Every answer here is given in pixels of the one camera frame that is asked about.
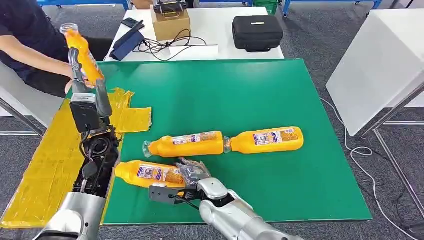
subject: yellow tape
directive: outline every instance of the yellow tape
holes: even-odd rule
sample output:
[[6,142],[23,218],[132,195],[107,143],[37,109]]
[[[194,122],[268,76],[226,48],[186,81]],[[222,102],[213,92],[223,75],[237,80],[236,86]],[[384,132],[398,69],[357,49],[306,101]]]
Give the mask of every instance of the yellow tape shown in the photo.
[[[152,124],[152,108],[129,108],[134,93],[120,88],[114,91],[109,93],[109,101],[113,111],[110,121],[116,131],[148,131]],[[66,193],[72,190],[84,158],[78,149],[81,137],[69,103],[69,99],[63,101],[48,127],[3,214],[1,227],[44,227],[57,212]]]

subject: green mat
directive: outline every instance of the green mat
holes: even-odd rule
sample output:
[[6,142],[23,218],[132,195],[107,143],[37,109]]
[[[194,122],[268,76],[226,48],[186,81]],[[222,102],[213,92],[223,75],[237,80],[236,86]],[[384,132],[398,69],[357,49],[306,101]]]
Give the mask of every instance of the green mat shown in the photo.
[[[150,131],[127,133],[121,161],[146,160],[142,143],[162,136],[298,126],[291,152],[196,156],[265,221],[372,218],[303,60],[103,62],[108,89],[135,92],[131,107],[153,107]],[[148,161],[171,164],[172,158]],[[104,224],[202,223],[187,204],[151,202],[148,189],[116,178]]]

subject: orange bottle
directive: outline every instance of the orange bottle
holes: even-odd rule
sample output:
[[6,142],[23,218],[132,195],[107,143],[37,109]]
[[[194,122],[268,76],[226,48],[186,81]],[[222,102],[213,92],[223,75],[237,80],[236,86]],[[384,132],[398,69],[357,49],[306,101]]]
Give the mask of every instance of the orange bottle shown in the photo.
[[284,152],[300,149],[304,136],[297,126],[245,131],[230,139],[231,150],[242,154]]
[[184,178],[176,166],[140,160],[119,163],[115,168],[115,176],[128,184],[143,188],[148,188],[153,184],[168,188],[186,186]]
[[228,137],[220,131],[209,131],[184,136],[164,136],[161,139],[143,144],[146,158],[161,156],[163,158],[219,155],[230,151]]
[[104,80],[105,77],[90,52],[89,43],[81,36],[78,26],[75,23],[65,23],[60,26],[60,32],[65,36],[69,48],[78,49],[78,62],[82,64],[82,74],[87,77],[89,84],[95,86],[97,79]]

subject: floor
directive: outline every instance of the floor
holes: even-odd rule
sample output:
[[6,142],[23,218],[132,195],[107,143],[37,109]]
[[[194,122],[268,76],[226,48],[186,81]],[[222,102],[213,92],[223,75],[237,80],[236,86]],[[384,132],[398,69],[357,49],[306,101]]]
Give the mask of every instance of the floor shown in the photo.
[[[390,3],[385,0],[380,8],[387,8]],[[216,6],[216,4],[202,4],[202,7]],[[369,3],[354,5],[350,2],[292,3],[287,19],[283,19],[279,12],[276,14],[284,29],[284,37],[281,42],[284,56],[305,60],[312,80],[322,98],[330,99],[325,84],[365,21],[365,14],[371,9],[371,6]],[[121,6],[64,6],[62,9],[46,7],[44,10],[56,27],[66,22],[74,22],[80,26],[83,34],[102,38],[114,36],[125,13]],[[335,132],[343,144],[344,128],[337,121],[333,110],[328,106],[325,107]],[[423,116],[422,109],[410,109],[403,111],[398,118],[409,119]],[[0,119],[0,131],[23,129],[25,126],[14,119]],[[380,132],[398,158],[399,164],[414,183],[419,195],[424,196],[424,173],[422,171],[424,169],[422,159],[424,148],[421,141],[424,134],[423,128],[383,127]],[[6,209],[39,142],[39,137],[0,136],[0,176],[3,179],[0,185],[0,214]],[[373,134],[369,134],[366,139],[349,138],[348,144],[351,147],[368,146],[385,156]],[[374,198],[371,197],[373,187],[371,180],[348,157],[347,149],[345,149],[345,153],[372,212],[373,220],[367,222],[275,223],[272,225],[281,231],[301,236],[306,240],[409,239],[384,219]],[[396,224],[406,228],[406,226],[423,222],[409,195],[403,194],[403,185],[387,159],[375,154],[371,157],[358,156],[357,160],[375,177],[378,198],[386,214]],[[38,231],[39,229],[0,229],[0,240],[28,240],[32,239]],[[416,232],[415,236],[424,238],[422,232]],[[101,227],[99,239],[221,240],[223,237],[207,225],[148,225]]]

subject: person's hand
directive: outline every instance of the person's hand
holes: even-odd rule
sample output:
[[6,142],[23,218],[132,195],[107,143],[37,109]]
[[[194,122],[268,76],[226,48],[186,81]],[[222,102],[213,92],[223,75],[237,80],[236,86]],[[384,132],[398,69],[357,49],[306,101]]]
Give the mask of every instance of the person's hand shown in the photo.
[[[66,84],[66,86],[65,86],[65,94],[68,94],[68,92],[69,92],[69,90],[72,88],[72,82],[73,82],[74,80],[71,78],[68,82],[67,82],[67,84]],[[88,79],[84,79],[84,83],[85,83],[85,85],[87,86],[87,88],[89,88],[89,89],[94,89],[96,86],[94,86],[94,85],[92,85],[91,84],[91,82],[89,82],[88,81]]]

